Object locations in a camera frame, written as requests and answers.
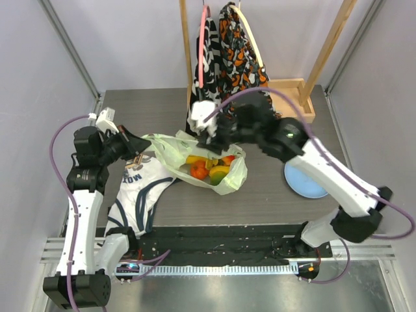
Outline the green avocado print plastic bag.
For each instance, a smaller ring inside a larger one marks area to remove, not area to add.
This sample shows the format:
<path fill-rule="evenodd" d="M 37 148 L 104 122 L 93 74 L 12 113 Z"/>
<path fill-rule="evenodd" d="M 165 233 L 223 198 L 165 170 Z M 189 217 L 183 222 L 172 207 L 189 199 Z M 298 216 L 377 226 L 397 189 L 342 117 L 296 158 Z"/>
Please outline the green avocado print plastic bag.
<path fill-rule="evenodd" d="M 151 142 L 150 151 L 155 153 L 157 160 L 174 177 L 187 182 L 196 187 L 203 187 L 215 191 L 219 195 L 226 195 L 240 189 L 246 181 L 248 169 L 245 163 L 246 154 L 242 148 L 232 144 L 230 148 L 217 155 L 211 151 L 198 147 L 198 141 L 186 134 L 178 131 L 175 136 L 162 134 L 149 134 L 143 136 Z M 230 171 L 217 186 L 210 184 L 210 176 L 204 180 L 199 180 L 190 175 L 191 164 L 185 161 L 189 155 L 196 155 L 207 158 L 205 167 L 210 171 L 214 166 L 220 166 L 218 161 L 225 156 L 234 155 L 235 160 L 231 163 Z"/>

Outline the fake yellow banana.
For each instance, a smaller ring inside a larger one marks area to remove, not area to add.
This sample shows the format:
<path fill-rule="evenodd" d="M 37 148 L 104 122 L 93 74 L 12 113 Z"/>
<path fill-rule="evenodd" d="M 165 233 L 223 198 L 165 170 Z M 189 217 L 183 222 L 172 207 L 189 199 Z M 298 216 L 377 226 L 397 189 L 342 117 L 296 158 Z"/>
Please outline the fake yellow banana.
<path fill-rule="evenodd" d="M 197 161 L 203 161 L 204 163 L 206 163 L 207 158 L 205 157 L 201 157 L 201 156 L 196 156 L 196 155 L 189 155 L 185 161 L 186 164 L 194 164 Z"/>
<path fill-rule="evenodd" d="M 228 174 L 230 171 L 229 166 L 214 166 L 209 171 L 209 176 L 213 176 L 216 173 L 222 172 L 224 174 Z"/>

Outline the fake green yellow mango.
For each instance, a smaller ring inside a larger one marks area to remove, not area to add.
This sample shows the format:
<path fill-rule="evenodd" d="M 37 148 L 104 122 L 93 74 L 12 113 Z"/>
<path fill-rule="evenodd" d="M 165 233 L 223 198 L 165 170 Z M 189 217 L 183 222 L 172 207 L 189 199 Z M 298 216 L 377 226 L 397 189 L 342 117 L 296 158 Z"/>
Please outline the fake green yellow mango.
<path fill-rule="evenodd" d="M 223 171 L 218 171 L 213 173 L 212 175 L 210 175 L 210 184 L 213 186 L 217 186 L 219 183 L 221 183 L 221 181 L 223 180 L 223 178 L 225 178 L 227 176 L 227 172 L 223 172 Z"/>

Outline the fake orange tangerine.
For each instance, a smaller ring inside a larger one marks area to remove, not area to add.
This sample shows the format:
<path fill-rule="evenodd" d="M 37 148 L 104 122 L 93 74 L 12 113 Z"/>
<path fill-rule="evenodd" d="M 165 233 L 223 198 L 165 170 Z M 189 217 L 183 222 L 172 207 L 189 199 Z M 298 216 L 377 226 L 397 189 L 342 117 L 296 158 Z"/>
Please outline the fake orange tangerine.
<path fill-rule="evenodd" d="M 190 175 L 196 179 L 204 180 L 209 175 L 209 170 L 205 167 L 205 161 L 199 160 L 192 163 Z"/>

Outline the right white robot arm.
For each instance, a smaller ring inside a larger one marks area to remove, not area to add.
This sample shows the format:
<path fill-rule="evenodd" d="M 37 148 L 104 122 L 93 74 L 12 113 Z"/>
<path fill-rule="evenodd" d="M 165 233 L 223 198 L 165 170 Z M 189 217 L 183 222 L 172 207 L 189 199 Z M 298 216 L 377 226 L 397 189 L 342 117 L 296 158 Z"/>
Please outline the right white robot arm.
<path fill-rule="evenodd" d="M 190 107 L 188 122 L 201 148 L 220 154 L 234 143 L 255 144 L 264 154 L 316 181 L 338 202 L 332 213 L 303 224 L 293 241 L 298 255 L 307 257 L 321 244 L 338 238 L 360 243 L 376 232 L 385 205 L 370 195 L 389 200 L 389 188 L 358 179 L 319 140 L 312 140 L 297 119 L 277 118 L 259 92 L 236 103 L 230 118 L 221 112 L 209 118 L 216 108 L 213 101 L 196 101 Z"/>

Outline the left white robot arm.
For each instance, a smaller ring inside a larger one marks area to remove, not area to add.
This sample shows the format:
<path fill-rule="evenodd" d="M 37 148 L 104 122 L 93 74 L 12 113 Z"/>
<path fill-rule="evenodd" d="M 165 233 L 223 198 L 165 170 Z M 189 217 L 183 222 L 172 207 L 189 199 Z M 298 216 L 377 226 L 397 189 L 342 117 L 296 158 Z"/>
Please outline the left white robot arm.
<path fill-rule="evenodd" d="M 55 275 L 44 279 L 43 291 L 59 308 L 78 311 L 105 308 L 117 264 L 138 253 L 138 240 L 127 221 L 106 232 L 98 252 L 96 228 L 109 165 L 133 159 L 151 143 L 122 125 L 114 130 L 82 127 L 74 132 L 73 143 L 72 166 L 64 180 L 69 201 L 64 247 Z"/>

